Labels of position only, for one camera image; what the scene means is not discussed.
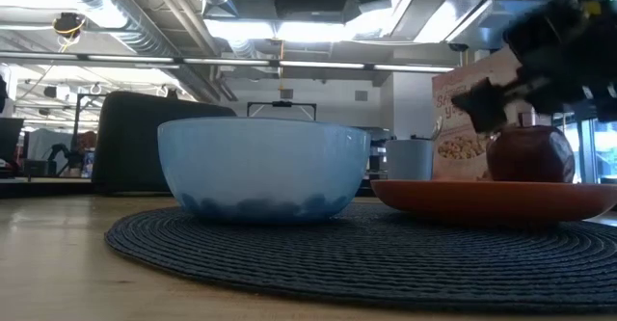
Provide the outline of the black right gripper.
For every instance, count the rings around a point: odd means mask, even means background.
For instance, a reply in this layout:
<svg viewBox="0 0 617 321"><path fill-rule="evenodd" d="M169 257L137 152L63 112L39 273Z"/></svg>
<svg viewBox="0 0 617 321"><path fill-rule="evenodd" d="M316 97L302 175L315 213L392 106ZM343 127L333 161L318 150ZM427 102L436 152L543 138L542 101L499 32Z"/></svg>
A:
<svg viewBox="0 0 617 321"><path fill-rule="evenodd" d="M498 132L516 99L543 114L572 109L616 120L616 0L550 0L515 20L503 40L520 63L517 77L484 78L451 97L476 133Z"/></svg>

